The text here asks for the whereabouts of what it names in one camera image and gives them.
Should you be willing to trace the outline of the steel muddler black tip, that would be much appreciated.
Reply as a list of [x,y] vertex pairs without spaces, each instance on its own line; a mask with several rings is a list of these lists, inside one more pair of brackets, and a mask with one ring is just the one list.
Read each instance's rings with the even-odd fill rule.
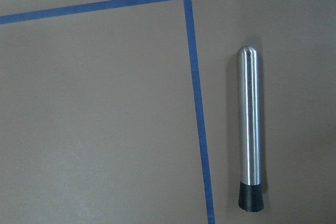
[[264,208],[261,186],[258,53],[244,46],[237,54],[240,185],[239,207],[247,212]]

